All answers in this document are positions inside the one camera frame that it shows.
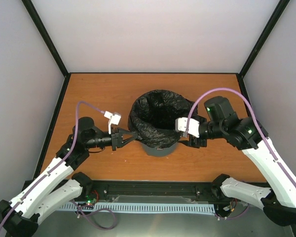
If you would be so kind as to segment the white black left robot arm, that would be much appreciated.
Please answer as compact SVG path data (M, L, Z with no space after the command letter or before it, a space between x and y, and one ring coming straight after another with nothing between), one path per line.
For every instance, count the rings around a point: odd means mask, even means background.
M137 137L137 133L122 128L102 131L92 118L78 118L47 168L20 194L0 201L0 228L13 237L33 236L44 219L63 204L92 195L92 180L76 172L90 156L90 149L111 147L115 151Z

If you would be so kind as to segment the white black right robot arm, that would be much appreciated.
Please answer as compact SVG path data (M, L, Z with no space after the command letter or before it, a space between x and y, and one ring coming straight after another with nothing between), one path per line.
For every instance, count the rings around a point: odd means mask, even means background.
M265 129L252 117L239 118L229 100L216 96L204 103L209 119L178 118L175 129L188 147L206 147L209 139L225 139L246 155L269 184L268 188L219 175L211 184L213 196L234 198L260 208L279 226L296 224L296 176L274 148Z

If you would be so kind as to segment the teal plastic trash bin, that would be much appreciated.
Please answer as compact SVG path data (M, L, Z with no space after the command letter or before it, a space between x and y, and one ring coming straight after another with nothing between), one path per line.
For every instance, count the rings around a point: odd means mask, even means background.
M141 145L148 156L166 157L176 150L178 143L173 143L171 145L164 146L161 143L148 142L141 143Z

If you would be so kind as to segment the black plastic trash bag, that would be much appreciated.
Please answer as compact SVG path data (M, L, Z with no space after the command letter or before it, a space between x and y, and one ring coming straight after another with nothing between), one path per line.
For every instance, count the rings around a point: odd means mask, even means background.
M138 97L128 116L128 129L150 148L168 148L180 140L175 121L187 117L194 102L169 90L152 90Z

